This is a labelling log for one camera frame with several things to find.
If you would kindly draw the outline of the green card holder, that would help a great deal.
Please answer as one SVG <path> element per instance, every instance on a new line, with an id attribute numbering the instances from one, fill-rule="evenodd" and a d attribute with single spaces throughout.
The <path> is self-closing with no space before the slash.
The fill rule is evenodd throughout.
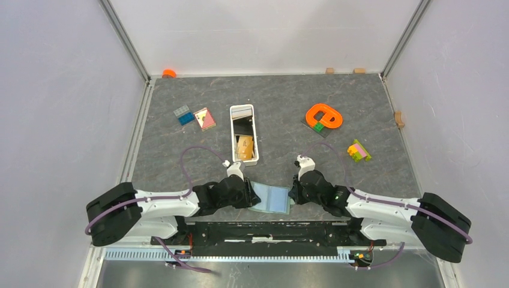
<path id="1" fill-rule="evenodd" d="M 288 195 L 291 190 L 290 188 L 258 182 L 252 182 L 251 186 L 261 202 L 250 207 L 249 210 L 269 214 L 288 215 L 290 213 L 291 204 L 293 203 L 293 200 Z"/>

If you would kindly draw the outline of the black VIP card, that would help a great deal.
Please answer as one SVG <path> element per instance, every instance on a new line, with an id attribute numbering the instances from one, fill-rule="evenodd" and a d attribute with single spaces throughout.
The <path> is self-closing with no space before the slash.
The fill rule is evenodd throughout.
<path id="1" fill-rule="evenodd" d="M 240 136 L 254 136 L 252 117 L 234 119 L 233 133 Z"/>

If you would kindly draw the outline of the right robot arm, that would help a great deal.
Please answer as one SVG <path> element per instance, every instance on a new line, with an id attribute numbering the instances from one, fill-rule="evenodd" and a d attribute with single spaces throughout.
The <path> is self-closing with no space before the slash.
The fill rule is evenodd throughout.
<path id="1" fill-rule="evenodd" d="M 377 196 L 333 185 L 312 170 L 294 176 L 288 195 L 297 205 L 314 203 L 335 217 L 348 217 L 346 235 L 355 245 L 403 242 L 423 247 L 444 261 L 460 263 L 471 243 L 471 220 L 433 193 L 408 199 Z"/>

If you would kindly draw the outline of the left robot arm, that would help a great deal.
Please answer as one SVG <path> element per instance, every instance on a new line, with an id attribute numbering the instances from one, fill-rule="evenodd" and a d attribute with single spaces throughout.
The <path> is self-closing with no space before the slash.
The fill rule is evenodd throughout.
<path id="1" fill-rule="evenodd" d="M 250 208 L 261 202 L 248 178 L 231 175 L 190 190 L 149 192 L 123 182 L 89 202 L 85 234 L 96 247 L 129 237 L 158 237 L 173 244 L 188 238 L 183 218 L 212 215 L 221 208 Z"/>

